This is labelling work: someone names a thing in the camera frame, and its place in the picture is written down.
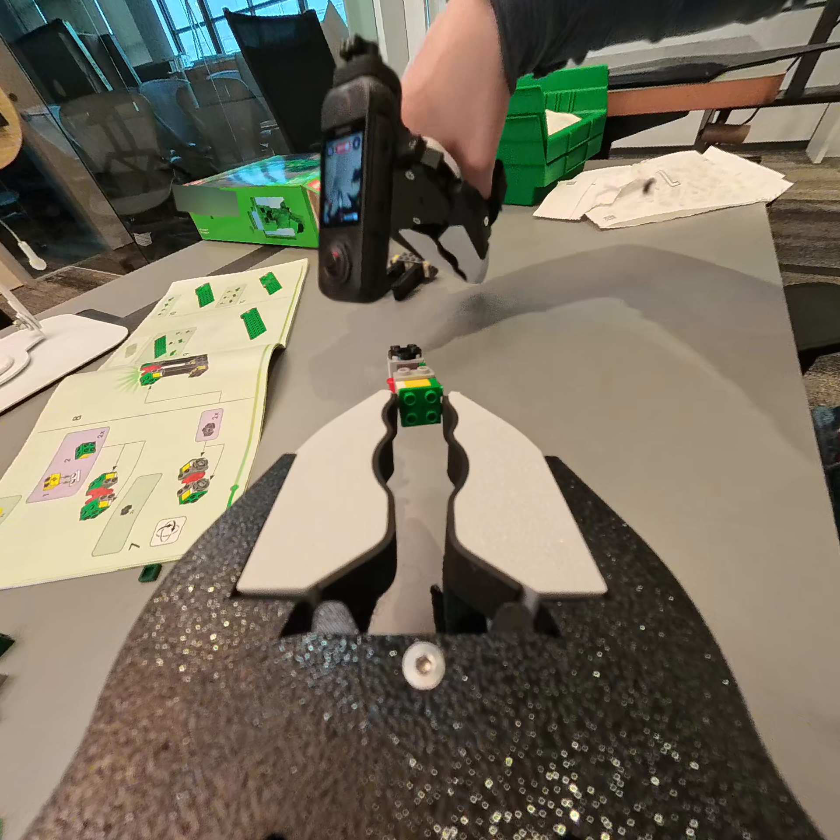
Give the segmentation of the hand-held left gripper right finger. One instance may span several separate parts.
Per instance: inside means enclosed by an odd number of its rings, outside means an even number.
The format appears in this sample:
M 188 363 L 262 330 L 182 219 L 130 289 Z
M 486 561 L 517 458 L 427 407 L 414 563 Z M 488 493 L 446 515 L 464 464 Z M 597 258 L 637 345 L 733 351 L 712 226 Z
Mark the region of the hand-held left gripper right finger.
M 447 558 L 452 572 L 501 585 L 466 585 L 463 598 L 603 596 L 606 582 L 549 461 L 524 433 L 461 392 L 445 399 Z

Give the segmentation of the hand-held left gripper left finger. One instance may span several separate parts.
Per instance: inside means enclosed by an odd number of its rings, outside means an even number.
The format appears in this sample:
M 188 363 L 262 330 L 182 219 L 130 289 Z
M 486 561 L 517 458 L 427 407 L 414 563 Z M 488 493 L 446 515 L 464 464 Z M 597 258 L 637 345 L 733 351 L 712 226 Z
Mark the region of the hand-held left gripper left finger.
M 244 595 L 312 599 L 394 542 L 396 394 L 378 391 L 299 447 L 237 582 Z

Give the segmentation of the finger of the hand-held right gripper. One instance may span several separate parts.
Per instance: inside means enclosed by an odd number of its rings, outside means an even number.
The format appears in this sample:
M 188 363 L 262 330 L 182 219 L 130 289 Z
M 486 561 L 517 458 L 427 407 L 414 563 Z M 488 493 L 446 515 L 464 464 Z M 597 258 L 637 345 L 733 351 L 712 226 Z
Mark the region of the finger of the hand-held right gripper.
M 488 228 L 463 224 L 434 224 L 434 266 L 471 285 L 479 285 L 489 265 Z
M 417 258 L 431 265 L 452 265 L 453 257 L 433 236 L 413 228 L 399 229 L 395 240 Z

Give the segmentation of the small black brick model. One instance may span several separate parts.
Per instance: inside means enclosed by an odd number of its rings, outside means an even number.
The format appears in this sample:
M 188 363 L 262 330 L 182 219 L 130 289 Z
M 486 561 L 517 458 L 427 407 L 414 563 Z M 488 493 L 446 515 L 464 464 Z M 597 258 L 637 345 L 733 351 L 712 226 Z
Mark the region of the small black brick model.
M 404 301 L 423 284 L 436 279 L 438 268 L 411 253 L 389 258 L 386 277 L 396 301 Z

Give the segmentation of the green and grey brick assembly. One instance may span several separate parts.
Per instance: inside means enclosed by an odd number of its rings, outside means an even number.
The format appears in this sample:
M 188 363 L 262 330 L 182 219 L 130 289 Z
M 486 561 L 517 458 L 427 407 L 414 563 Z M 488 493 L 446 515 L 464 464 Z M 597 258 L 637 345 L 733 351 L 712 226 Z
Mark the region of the green and grey brick assembly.
M 436 425 L 441 422 L 444 388 L 426 363 L 421 348 L 410 343 L 393 345 L 387 353 L 387 379 L 396 394 L 404 427 Z

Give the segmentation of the grey desk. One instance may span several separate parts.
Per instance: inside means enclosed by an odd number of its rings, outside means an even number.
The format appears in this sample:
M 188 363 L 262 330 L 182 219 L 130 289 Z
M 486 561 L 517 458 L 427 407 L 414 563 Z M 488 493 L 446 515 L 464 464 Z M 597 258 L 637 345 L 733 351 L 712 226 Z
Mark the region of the grey desk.
M 382 386 L 416 342 L 444 386 L 557 455 L 699 607 L 757 729 L 838 838 L 838 543 L 762 206 L 603 232 L 506 208 L 486 281 L 333 303 L 308 277 L 275 362 L 253 484 Z M 431 628 L 446 446 L 395 441 L 398 557 L 376 632 Z M 76 751 L 153 584 L 121 571 L 2 591 L 3 838 L 20 838 Z

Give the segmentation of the white desk lamp base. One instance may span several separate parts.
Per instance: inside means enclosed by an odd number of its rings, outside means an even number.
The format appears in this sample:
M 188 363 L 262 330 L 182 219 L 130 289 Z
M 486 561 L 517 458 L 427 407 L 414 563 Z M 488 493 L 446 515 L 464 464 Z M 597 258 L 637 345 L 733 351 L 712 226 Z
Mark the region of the white desk lamp base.
M 130 333 L 95 310 L 40 321 L 5 285 L 1 290 L 16 314 L 14 331 L 1 339 L 2 413 L 116 348 Z

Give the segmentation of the person's right hand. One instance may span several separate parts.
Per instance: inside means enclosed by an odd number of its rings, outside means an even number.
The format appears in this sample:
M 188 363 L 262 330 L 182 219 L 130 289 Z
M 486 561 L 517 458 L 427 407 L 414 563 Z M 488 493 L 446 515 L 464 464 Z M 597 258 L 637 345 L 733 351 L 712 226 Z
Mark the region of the person's right hand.
M 493 15 L 441 14 L 402 79 L 402 120 L 437 141 L 488 198 L 509 97 Z

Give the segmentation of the green storage bin stack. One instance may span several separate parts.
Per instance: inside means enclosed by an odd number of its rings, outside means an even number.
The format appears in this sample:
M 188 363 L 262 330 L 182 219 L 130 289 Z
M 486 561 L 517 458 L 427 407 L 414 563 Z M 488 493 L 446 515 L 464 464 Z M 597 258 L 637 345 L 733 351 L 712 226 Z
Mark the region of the green storage bin stack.
M 505 204 L 539 204 L 600 151 L 608 72 L 607 65 L 583 66 L 518 80 L 497 152 L 507 178 Z

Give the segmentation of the green toy box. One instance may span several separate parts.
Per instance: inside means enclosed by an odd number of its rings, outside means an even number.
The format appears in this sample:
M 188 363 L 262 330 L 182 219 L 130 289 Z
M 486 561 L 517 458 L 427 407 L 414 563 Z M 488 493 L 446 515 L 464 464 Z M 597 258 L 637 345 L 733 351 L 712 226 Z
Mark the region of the green toy box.
M 275 155 L 174 185 L 176 208 L 205 240 L 316 249 L 320 154 Z

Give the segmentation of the pale green instruction booklet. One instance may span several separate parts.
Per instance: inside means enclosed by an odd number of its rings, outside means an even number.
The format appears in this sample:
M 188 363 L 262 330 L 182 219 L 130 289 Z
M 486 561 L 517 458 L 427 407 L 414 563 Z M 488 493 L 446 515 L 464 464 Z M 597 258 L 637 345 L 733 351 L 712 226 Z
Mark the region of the pale green instruction booklet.
M 242 495 L 308 260 L 174 282 L 2 477 L 3 590 L 179 560 Z

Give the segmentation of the white printed paper sheets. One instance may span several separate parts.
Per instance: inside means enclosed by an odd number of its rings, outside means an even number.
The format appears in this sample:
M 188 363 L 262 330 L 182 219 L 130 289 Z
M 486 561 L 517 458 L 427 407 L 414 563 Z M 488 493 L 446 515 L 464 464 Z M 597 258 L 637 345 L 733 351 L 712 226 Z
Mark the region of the white printed paper sheets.
M 782 174 L 735 154 L 687 150 L 583 171 L 559 182 L 533 215 L 568 222 L 586 218 L 601 230 L 630 228 L 767 205 L 791 186 Z

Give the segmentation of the brown-edged table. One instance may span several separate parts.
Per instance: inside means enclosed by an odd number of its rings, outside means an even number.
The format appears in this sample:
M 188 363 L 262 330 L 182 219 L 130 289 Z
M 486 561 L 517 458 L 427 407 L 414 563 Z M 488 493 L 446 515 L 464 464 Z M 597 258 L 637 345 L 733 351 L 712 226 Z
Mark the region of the brown-edged table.
M 789 60 L 813 67 L 822 53 L 838 47 L 833 42 L 747 54 L 684 56 L 610 70 L 602 147 L 595 157 L 606 160 L 616 141 L 682 119 L 690 112 L 800 104 L 801 94 L 779 99 L 785 68 L 762 77 L 721 77 Z

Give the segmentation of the blue-tinted exterior window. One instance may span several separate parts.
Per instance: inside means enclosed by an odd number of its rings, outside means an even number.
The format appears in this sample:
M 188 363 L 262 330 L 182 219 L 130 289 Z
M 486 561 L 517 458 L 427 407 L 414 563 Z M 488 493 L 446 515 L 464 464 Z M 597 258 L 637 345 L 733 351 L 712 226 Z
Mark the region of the blue-tinted exterior window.
M 313 10 L 323 21 L 326 1 L 153 1 L 178 53 L 195 62 L 239 52 L 237 40 L 224 16 L 228 8 L 251 16 L 290 16 Z

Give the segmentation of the light wooden tabletop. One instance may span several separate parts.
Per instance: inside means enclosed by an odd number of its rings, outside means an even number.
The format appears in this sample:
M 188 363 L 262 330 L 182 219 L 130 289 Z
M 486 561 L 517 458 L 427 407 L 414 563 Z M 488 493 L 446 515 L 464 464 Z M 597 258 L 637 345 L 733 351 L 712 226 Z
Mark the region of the light wooden tabletop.
M 23 146 L 22 123 L 15 105 L 4 90 L 1 99 L 1 170 L 12 164 Z

